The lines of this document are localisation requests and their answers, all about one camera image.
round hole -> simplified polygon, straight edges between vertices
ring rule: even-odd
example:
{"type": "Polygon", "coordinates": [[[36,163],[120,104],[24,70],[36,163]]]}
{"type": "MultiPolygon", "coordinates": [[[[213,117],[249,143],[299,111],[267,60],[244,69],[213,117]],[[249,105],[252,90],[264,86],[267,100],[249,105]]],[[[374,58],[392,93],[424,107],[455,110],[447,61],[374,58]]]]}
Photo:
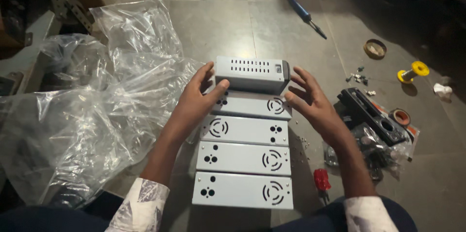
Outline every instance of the round hole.
{"type": "Polygon", "coordinates": [[[383,128],[385,128],[385,130],[390,131],[390,132],[393,131],[393,126],[389,122],[382,120],[380,124],[382,125],[383,128]]]}

red screwdriver handle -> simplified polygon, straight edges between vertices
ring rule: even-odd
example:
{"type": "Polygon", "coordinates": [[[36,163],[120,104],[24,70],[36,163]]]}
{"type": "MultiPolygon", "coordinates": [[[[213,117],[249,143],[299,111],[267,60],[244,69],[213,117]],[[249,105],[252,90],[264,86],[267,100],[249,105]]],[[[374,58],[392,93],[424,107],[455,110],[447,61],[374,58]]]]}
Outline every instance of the red screwdriver handle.
{"type": "Polygon", "coordinates": [[[329,183],[329,175],[327,174],[327,170],[322,168],[314,170],[314,183],[316,183],[316,187],[320,191],[327,191],[332,188],[329,183]]]}

metal bracket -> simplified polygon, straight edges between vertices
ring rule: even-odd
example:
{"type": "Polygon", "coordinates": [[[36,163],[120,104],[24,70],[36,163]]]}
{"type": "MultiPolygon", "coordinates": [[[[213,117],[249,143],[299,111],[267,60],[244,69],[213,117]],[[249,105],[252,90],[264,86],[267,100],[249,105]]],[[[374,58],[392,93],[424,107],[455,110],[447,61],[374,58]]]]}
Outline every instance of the metal bracket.
{"type": "Polygon", "coordinates": [[[58,20],[66,20],[67,14],[71,12],[89,33],[92,32],[92,21],[83,12],[85,11],[84,7],[78,0],[51,0],[51,2],[58,20]]]}

metal enclosure box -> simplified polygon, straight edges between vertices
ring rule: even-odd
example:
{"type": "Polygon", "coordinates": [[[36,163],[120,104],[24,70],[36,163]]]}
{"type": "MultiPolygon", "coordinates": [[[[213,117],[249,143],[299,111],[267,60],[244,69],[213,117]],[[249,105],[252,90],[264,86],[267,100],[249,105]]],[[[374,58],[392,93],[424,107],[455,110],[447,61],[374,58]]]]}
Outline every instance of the metal enclosure box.
{"type": "Polygon", "coordinates": [[[197,170],[291,175],[290,149],[219,142],[199,143],[197,170]]]}
{"type": "Polygon", "coordinates": [[[208,115],[200,127],[202,141],[288,146],[288,122],[208,115]]]}
{"type": "Polygon", "coordinates": [[[291,111],[283,96],[227,91],[212,114],[290,121],[291,111]]]}
{"type": "Polygon", "coordinates": [[[291,178],[196,172],[192,203],[293,209],[291,178]]]}
{"type": "Polygon", "coordinates": [[[283,60],[217,56],[215,82],[230,81],[230,89],[280,95],[290,80],[289,64],[283,60]]]}

screwdriver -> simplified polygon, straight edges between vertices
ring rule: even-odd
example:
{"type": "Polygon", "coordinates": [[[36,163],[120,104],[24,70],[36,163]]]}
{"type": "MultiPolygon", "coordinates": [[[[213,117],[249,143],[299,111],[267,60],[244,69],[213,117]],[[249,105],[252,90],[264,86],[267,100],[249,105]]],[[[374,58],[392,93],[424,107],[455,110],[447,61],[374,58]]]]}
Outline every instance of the screwdriver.
{"type": "Polygon", "coordinates": [[[311,24],[314,26],[314,30],[316,30],[316,32],[318,34],[320,34],[320,36],[322,36],[324,39],[327,39],[327,37],[325,36],[325,34],[322,32],[322,30],[320,29],[320,27],[318,27],[313,21],[312,21],[312,18],[311,18],[311,14],[309,14],[296,0],[288,0],[288,3],[291,5],[291,7],[294,9],[294,11],[299,15],[299,17],[301,17],[301,19],[307,23],[307,24],[311,24]]]}
{"type": "Polygon", "coordinates": [[[322,168],[314,170],[314,183],[319,191],[319,197],[323,199],[323,204],[327,205],[327,202],[330,203],[329,193],[327,190],[332,188],[332,186],[329,183],[327,170],[322,168]]]}

